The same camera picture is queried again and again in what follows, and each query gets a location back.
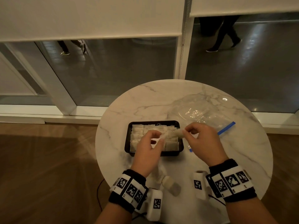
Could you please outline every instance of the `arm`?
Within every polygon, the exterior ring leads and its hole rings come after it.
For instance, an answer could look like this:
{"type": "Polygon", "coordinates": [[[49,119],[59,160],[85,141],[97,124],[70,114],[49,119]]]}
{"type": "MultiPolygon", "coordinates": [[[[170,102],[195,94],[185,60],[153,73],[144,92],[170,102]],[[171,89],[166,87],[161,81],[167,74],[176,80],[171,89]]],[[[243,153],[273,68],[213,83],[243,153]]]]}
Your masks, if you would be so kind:
{"type": "MultiPolygon", "coordinates": [[[[228,160],[216,130],[201,123],[186,126],[183,134],[195,155],[209,167],[228,160]]],[[[226,203],[226,210],[232,224],[258,223],[277,224],[263,203],[257,198],[226,203]]]]}
{"type": "MultiPolygon", "coordinates": [[[[152,148],[151,144],[156,141],[152,138],[159,138],[161,132],[148,131],[137,145],[137,150],[130,169],[147,177],[158,165],[164,140],[160,139],[156,146],[152,148]]],[[[103,212],[99,215],[95,224],[129,224],[132,221],[132,214],[118,204],[108,203],[103,212]]]]}

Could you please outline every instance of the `sneaker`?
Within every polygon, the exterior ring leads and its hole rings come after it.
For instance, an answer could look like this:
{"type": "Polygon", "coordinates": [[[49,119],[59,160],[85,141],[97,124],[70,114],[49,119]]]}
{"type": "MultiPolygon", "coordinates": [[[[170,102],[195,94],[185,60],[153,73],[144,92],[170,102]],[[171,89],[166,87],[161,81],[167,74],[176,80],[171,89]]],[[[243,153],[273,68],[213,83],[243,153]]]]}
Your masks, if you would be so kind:
{"type": "Polygon", "coordinates": [[[239,44],[242,41],[242,39],[240,39],[239,41],[237,41],[236,43],[234,43],[231,48],[233,49],[234,47],[236,47],[237,44],[239,44]]]}
{"type": "Polygon", "coordinates": [[[65,52],[65,51],[63,51],[63,52],[60,53],[61,56],[67,56],[69,54],[70,54],[70,52],[65,52]]]}
{"type": "Polygon", "coordinates": [[[218,52],[218,49],[212,47],[210,49],[207,49],[206,52],[218,52]]]}
{"type": "Polygon", "coordinates": [[[86,46],[84,43],[81,43],[81,50],[83,54],[86,52],[86,46]]]}

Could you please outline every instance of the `left hand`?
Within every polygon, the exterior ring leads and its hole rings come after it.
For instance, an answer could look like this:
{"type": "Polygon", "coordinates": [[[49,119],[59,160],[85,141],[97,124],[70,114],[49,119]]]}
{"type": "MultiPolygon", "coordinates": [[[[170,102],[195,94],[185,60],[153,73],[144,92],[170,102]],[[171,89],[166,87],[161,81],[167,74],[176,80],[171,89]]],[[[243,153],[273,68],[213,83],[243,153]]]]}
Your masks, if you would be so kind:
{"type": "Polygon", "coordinates": [[[152,148],[151,144],[156,143],[152,138],[159,138],[161,134],[159,131],[148,131],[141,138],[137,145],[134,161],[131,166],[133,171],[147,177],[158,165],[164,146],[164,139],[160,139],[154,148],[152,148]]]}

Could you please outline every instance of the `wristband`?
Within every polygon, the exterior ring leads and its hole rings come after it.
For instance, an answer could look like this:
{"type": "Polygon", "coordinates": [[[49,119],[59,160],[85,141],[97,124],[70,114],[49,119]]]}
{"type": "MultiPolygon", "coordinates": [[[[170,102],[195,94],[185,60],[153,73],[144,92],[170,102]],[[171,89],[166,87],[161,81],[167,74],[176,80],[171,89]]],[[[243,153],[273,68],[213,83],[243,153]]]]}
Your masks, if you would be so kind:
{"type": "Polygon", "coordinates": [[[217,198],[236,202],[256,197],[250,176],[233,159],[210,167],[210,172],[206,178],[217,198]]]}
{"type": "Polygon", "coordinates": [[[131,214],[135,209],[139,210],[148,192],[145,181],[145,177],[131,169],[124,171],[110,188],[109,202],[118,204],[131,214]]]}

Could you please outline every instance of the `black pants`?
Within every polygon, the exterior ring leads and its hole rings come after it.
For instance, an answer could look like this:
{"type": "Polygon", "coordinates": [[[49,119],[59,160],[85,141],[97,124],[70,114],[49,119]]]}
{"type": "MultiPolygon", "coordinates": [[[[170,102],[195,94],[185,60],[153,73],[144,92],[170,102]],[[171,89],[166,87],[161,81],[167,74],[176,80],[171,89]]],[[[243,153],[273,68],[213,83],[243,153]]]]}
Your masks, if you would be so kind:
{"type": "MultiPolygon", "coordinates": [[[[64,43],[64,41],[57,41],[57,42],[64,52],[69,52],[69,49],[66,46],[66,44],[64,43]]],[[[71,40],[71,42],[74,43],[79,48],[81,48],[81,43],[78,40],[71,40]]]]}
{"type": "Polygon", "coordinates": [[[214,45],[214,48],[219,49],[224,36],[226,34],[228,34],[228,36],[230,36],[231,40],[233,41],[233,43],[237,43],[238,41],[240,41],[240,38],[237,36],[236,31],[234,30],[234,23],[237,21],[237,19],[240,17],[240,15],[235,15],[235,16],[225,16],[224,17],[224,21],[222,26],[219,29],[219,33],[218,33],[218,37],[217,37],[217,41],[214,45]]]}

